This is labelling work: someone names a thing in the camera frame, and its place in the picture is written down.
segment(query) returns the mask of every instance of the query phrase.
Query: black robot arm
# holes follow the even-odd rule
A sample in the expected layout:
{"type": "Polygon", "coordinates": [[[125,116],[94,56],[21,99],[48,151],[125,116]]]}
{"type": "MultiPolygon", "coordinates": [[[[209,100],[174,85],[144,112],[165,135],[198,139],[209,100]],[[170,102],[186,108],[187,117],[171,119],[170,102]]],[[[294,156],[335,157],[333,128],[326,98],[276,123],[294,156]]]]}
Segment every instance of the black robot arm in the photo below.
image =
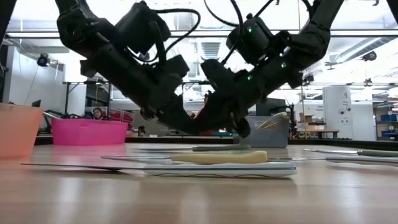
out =
{"type": "Polygon", "coordinates": [[[156,11],[145,2],[135,3],[113,26],[96,17],[85,0],[56,2],[62,43],[87,58],[81,61],[82,75],[102,74],[140,106],[147,119],[157,117],[160,123],[191,134],[234,128],[246,137],[250,133],[244,119],[248,108],[286,82],[292,88],[300,86],[300,71],[326,54],[331,24],[343,0],[315,0],[310,9],[312,18],[297,35],[286,31],[272,35],[259,17],[248,16],[243,34],[235,28],[227,46],[236,48],[255,68],[233,73],[217,60],[204,61],[201,67],[215,92],[195,119],[185,112],[182,96],[174,93],[188,66],[181,55],[165,59],[163,42],[171,33],[156,11]],[[132,52],[145,55],[153,45],[159,62],[140,64],[132,52]]]}

